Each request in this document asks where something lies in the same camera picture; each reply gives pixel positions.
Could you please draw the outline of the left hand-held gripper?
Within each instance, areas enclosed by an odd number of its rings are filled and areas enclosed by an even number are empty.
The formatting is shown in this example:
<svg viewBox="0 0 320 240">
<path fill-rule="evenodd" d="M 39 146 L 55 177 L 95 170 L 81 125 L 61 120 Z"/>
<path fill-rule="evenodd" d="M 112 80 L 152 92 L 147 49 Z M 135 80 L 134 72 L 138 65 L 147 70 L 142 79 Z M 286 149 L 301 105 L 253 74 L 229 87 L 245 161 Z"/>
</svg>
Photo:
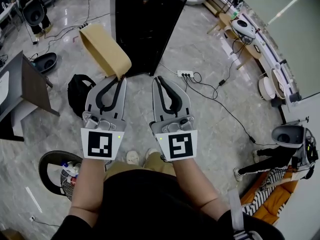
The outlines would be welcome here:
<svg viewBox="0 0 320 240">
<path fill-rule="evenodd" d="M 93 87 L 86 99 L 81 131 L 86 159 L 114 160 L 127 123 L 123 120 L 127 79 L 109 76 Z"/>
</svg>

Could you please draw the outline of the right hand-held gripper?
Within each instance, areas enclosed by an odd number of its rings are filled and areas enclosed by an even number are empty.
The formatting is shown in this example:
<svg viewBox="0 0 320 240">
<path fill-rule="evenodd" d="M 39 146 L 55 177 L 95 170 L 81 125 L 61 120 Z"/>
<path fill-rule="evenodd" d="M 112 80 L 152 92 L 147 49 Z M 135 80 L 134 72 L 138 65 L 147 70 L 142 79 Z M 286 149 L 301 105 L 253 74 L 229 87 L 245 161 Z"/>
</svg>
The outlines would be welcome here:
<svg viewBox="0 0 320 240">
<path fill-rule="evenodd" d="M 169 108 L 165 95 L 171 100 Z M 157 76 L 152 81 L 152 133 L 169 162 L 197 156 L 198 131 L 188 94 L 174 81 Z"/>
</svg>

